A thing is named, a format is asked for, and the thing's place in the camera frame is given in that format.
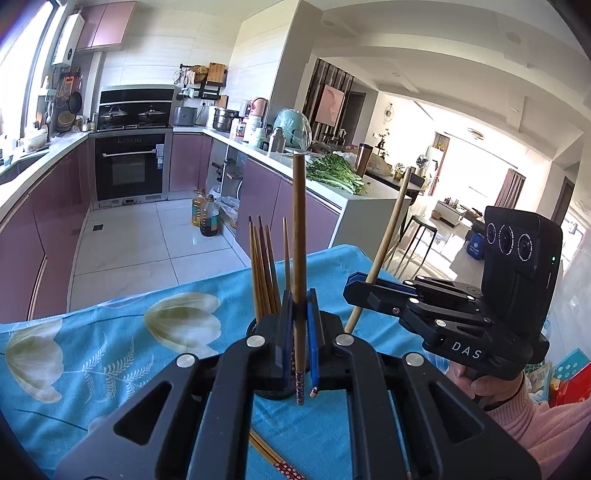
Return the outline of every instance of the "leafy green vegetable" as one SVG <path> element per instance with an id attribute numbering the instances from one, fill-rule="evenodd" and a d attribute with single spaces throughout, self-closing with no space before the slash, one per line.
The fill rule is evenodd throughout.
<path id="1" fill-rule="evenodd" d="M 349 162 L 334 153 L 306 164 L 306 177 L 351 194 L 359 194 L 365 188 L 363 179 L 351 169 Z"/>

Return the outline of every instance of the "cooking oil bottle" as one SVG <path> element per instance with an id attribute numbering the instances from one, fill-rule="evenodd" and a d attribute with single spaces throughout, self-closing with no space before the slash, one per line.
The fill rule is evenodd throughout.
<path id="1" fill-rule="evenodd" d="M 207 202 L 205 196 L 205 189 L 195 190 L 195 198 L 193 199 L 193 211 L 191 213 L 191 223 L 194 226 L 201 226 L 201 213 L 203 206 Z"/>
<path id="2" fill-rule="evenodd" d="M 207 202 L 201 210 L 201 234 L 203 236 L 215 236 L 218 232 L 220 210 L 213 201 L 213 195 L 207 197 Z"/>

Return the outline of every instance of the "bar stool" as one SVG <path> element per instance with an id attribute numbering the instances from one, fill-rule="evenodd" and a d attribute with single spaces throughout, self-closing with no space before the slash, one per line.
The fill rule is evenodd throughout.
<path id="1" fill-rule="evenodd" d="M 413 223 L 413 222 L 415 222 L 416 224 L 418 224 L 417 231 L 414 232 L 413 239 L 408 244 L 408 247 L 407 247 L 406 251 L 404 252 L 404 255 L 400 259 L 400 263 L 398 264 L 398 266 L 396 267 L 396 270 L 394 271 L 394 277 L 396 277 L 398 275 L 398 271 L 400 270 L 400 267 L 402 266 L 402 263 L 404 262 L 404 259 L 406 258 L 406 255 L 407 255 L 408 251 L 410 250 L 411 246 L 413 245 L 413 242 L 417 238 L 417 235 L 418 235 L 419 231 L 421 230 L 421 227 L 423 227 L 423 231 L 421 232 L 421 236 L 418 238 L 418 241 L 415 244 L 412 253 L 408 257 L 408 260 L 407 260 L 406 264 L 404 265 L 404 268 L 402 269 L 402 271 L 404 271 L 404 269 L 410 263 L 413 255 L 415 253 L 415 250 L 417 249 L 419 243 L 421 242 L 421 239 L 423 238 L 423 234 L 425 233 L 426 230 L 429 230 L 433 234 L 433 237 L 431 238 L 431 242 L 429 243 L 429 247 L 427 248 L 427 252 L 425 253 L 425 256 L 423 257 L 423 261 L 418 266 L 417 271 L 414 273 L 413 277 L 418 274 L 418 271 L 421 269 L 421 267 L 425 263 L 425 259 L 427 258 L 427 255 L 429 254 L 429 251 L 431 250 L 431 247 L 433 246 L 433 242 L 435 241 L 435 236 L 437 235 L 437 227 L 435 225 L 433 225 L 425 217 L 422 217 L 422 216 L 419 216 L 419 215 L 413 215 L 411 217 L 409 223 L 404 228 L 404 232 L 402 232 L 402 235 L 400 236 L 400 240 L 398 240 L 398 243 L 396 243 L 396 245 L 390 249 L 390 252 L 387 253 L 387 257 L 386 258 L 388 259 L 387 260 L 388 261 L 388 265 L 386 266 L 386 270 L 388 270 L 388 268 L 390 267 L 390 263 L 392 263 L 392 259 L 394 258 L 394 254 L 396 252 L 396 249 L 398 248 L 398 245 L 400 244 L 400 242 L 404 238 L 404 235 L 406 234 L 408 228 L 410 227 L 411 223 Z"/>

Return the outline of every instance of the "pink sleeve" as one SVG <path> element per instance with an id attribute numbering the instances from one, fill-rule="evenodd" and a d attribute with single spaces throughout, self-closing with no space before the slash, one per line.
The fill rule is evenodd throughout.
<path id="1" fill-rule="evenodd" d="M 579 441 L 591 420 L 591 398 L 550 408 L 534 404 L 525 387 L 509 402 L 488 414 L 533 456 L 548 478 Z"/>

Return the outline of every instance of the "white countertop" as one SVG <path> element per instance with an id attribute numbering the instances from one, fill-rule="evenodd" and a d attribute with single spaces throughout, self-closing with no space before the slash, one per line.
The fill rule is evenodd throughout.
<path id="1" fill-rule="evenodd" d="M 241 138 L 231 139 L 230 134 L 218 132 L 211 128 L 205 127 L 174 127 L 174 133 L 204 133 L 212 138 L 216 138 L 230 145 L 236 150 L 239 150 L 246 155 L 256 159 L 260 163 L 268 166 L 269 168 L 285 175 L 288 178 L 293 178 L 293 158 L 290 155 L 271 153 L 267 156 L 267 152 L 254 148 L 248 143 L 243 143 Z M 306 180 L 306 187 L 316 195 L 328 200 L 329 202 L 337 205 L 344 209 L 347 202 L 350 200 L 371 200 L 371 199 L 395 199 L 398 197 L 398 192 L 374 179 L 367 176 L 363 178 L 366 184 L 366 192 L 362 195 L 352 195 L 344 190 L 337 189 L 318 183 L 314 180 Z"/>
<path id="2" fill-rule="evenodd" d="M 74 150 L 87 137 L 88 133 L 84 132 L 63 138 L 53 138 L 45 155 L 19 174 L 13 181 L 0 185 L 0 221 L 47 170 L 62 159 L 64 155 Z"/>
<path id="3" fill-rule="evenodd" d="M 286 154 L 267 152 L 259 148 L 253 148 L 243 144 L 242 139 L 230 139 L 230 135 L 217 132 L 205 127 L 174 127 L 174 133 L 204 133 L 212 138 L 220 140 L 239 150 L 246 155 L 256 159 L 260 163 L 279 172 L 280 174 L 293 178 L 293 159 Z M 88 132 L 71 134 L 63 138 L 54 138 L 47 153 L 37 160 L 33 165 L 24 170 L 13 181 L 0 185 L 0 221 L 8 214 L 10 209 L 19 201 L 25 192 L 47 172 L 56 162 L 71 152 L 89 136 Z M 363 178 L 366 183 L 366 192 L 363 195 L 351 195 L 328 185 L 313 180 L 306 180 L 306 187 L 314 194 L 328 200 L 330 203 L 344 209 L 347 202 L 351 200 L 372 200 L 372 199 L 395 199 L 398 192 L 382 183 L 367 176 Z"/>

